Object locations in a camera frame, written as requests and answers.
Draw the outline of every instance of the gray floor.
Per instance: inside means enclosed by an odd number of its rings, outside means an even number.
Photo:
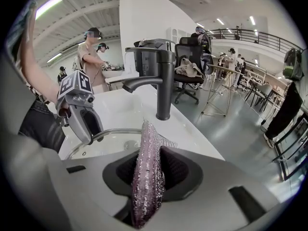
[[[280,166],[271,162],[277,153],[267,146],[260,129],[262,118],[266,117],[271,106],[268,105],[265,112],[259,113],[260,106],[257,105],[253,107],[256,112],[249,106],[252,95],[248,100],[249,104],[247,104],[242,99],[246,93],[237,89],[238,92],[231,94],[230,108],[226,117],[201,115],[208,98],[209,92],[206,91],[208,89],[209,81],[204,84],[203,90],[197,92],[196,96],[200,100],[198,105],[191,97],[182,95],[179,99],[180,103],[175,106],[206,136],[226,161],[235,164],[247,174],[261,181],[279,201],[282,202],[294,195],[300,186],[301,172],[292,176],[290,180],[282,181]],[[227,92],[222,96],[217,94],[213,99],[213,104],[225,110],[227,100]],[[205,111],[217,112],[209,105]],[[294,162],[290,160],[289,170],[293,166],[292,164]]]

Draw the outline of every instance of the chair backrest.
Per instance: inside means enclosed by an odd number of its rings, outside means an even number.
[[[195,63],[201,69],[201,56],[203,46],[199,45],[198,38],[182,37],[179,44],[175,45],[175,54],[177,58],[176,66],[181,64],[182,58],[187,58],[191,63]]]
[[[265,84],[263,86],[258,85],[257,88],[260,92],[264,93],[265,95],[269,95],[271,90],[273,89],[273,86],[271,86],[270,84]]]

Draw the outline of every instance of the chair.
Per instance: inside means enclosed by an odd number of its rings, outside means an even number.
[[[255,106],[259,103],[259,102],[263,102],[261,108],[260,108],[260,112],[263,109],[263,107],[266,105],[267,100],[269,99],[269,95],[271,94],[271,90],[273,89],[273,87],[270,84],[265,84],[265,85],[257,85],[255,88],[252,88],[251,91],[247,94],[245,101],[247,101],[247,99],[249,98],[250,94],[253,92],[254,93],[254,97],[252,98],[250,107],[252,106],[255,96],[257,95],[257,99],[256,99],[256,103]]]
[[[181,64],[181,60],[183,58],[189,59],[191,63],[195,63],[199,69],[203,72],[201,67],[201,56],[203,53],[203,46],[199,45],[198,38],[186,38],[183,37],[180,39],[180,43],[176,44],[175,46],[175,54],[176,54],[176,66],[178,67]],[[176,91],[180,93],[175,98],[175,104],[179,103],[179,98],[183,94],[187,94],[188,96],[192,97],[196,100],[196,104],[199,104],[199,99],[195,97],[195,91],[188,91],[186,90],[187,84],[203,84],[203,79],[201,77],[188,77],[185,75],[180,75],[175,73],[174,74],[174,81],[181,82],[182,87],[177,88]]]

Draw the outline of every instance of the sleeve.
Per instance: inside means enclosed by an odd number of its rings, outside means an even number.
[[[79,45],[79,47],[78,47],[78,57],[79,57],[80,60],[82,60],[82,62],[84,62],[83,56],[86,55],[86,54],[90,55],[90,52],[87,49],[86,44]]]

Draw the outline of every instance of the faucet handle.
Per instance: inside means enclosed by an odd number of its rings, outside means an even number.
[[[146,52],[156,52],[157,63],[173,63],[175,61],[175,53],[172,51],[160,50],[155,48],[147,47],[128,47],[125,48],[125,52],[136,52],[136,51],[146,51]]]

